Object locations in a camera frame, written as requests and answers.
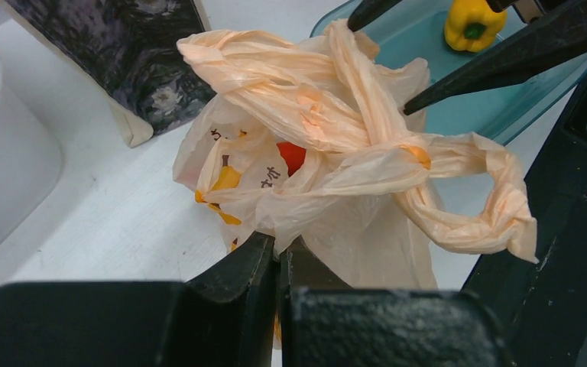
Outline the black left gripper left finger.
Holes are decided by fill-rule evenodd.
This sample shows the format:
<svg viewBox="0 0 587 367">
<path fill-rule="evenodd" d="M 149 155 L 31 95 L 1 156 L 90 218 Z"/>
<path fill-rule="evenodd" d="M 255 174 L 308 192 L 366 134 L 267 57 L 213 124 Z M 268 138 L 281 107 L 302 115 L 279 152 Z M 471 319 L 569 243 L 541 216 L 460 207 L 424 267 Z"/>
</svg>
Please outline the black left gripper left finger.
<svg viewBox="0 0 587 367">
<path fill-rule="evenodd" d="M 256 233 L 187 282 L 0 287 L 0 366 L 268 366 L 273 241 Z"/>
</svg>

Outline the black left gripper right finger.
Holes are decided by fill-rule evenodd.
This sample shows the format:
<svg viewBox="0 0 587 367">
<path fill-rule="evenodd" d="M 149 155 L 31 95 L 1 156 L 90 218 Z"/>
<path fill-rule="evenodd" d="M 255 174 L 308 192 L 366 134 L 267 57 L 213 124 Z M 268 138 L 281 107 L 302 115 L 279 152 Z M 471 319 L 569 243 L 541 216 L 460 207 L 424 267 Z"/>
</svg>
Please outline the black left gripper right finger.
<svg viewBox="0 0 587 367">
<path fill-rule="evenodd" d="M 510 366 L 500 325 L 458 291 L 356 289 L 296 239 L 280 256 L 285 366 Z"/>
</svg>

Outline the orange plastic grocery bag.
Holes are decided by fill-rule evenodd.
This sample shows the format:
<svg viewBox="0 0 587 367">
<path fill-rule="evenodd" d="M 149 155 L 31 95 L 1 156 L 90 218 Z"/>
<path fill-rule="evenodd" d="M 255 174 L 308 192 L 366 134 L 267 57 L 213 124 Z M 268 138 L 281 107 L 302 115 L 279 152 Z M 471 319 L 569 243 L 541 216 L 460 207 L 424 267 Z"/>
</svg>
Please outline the orange plastic grocery bag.
<svg viewBox="0 0 587 367">
<path fill-rule="evenodd" d="M 344 20 L 298 44 L 217 30 L 177 49 L 215 96 L 173 165 L 221 218 L 229 250 L 254 232 L 282 254 L 296 239 L 352 287 L 435 290 L 430 246 L 508 251 L 537 263 L 537 220 L 517 156 L 469 132 L 425 132 L 404 103 L 430 81 L 422 58 L 390 69 Z M 306 149 L 291 177 L 277 143 Z"/>
</svg>

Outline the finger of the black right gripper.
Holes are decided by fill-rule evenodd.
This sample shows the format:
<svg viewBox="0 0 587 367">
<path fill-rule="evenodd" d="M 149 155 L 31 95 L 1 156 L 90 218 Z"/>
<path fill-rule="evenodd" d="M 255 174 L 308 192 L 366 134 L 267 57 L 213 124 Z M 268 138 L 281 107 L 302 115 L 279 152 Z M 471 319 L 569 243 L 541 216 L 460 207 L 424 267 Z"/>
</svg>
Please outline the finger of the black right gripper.
<svg viewBox="0 0 587 367">
<path fill-rule="evenodd" d="M 413 97 L 412 115 L 452 96 L 521 84 L 587 52 L 587 1 L 567 1 Z"/>
<path fill-rule="evenodd" d="M 348 18 L 349 30 L 360 31 L 400 2 L 401 0 L 361 1 Z"/>
</svg>

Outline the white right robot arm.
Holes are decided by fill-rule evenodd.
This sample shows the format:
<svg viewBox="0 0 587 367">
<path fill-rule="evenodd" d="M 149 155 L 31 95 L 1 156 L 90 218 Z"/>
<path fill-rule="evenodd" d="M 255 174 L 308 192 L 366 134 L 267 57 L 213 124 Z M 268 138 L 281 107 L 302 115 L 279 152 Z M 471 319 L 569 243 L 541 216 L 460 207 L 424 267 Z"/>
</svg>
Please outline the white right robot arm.
<svg viewBox="0 0 587 367">
<path fill-rule="evenodd" d="M 558 1 L 499 45 L 406 103 L 512 86 L 587 52 L 587 1 Z M 484 255 L 465 282 L 504 326 L 518 366 L 587 366 L 587 74 L 527 173 L 537 265 Z"/>
</svg>

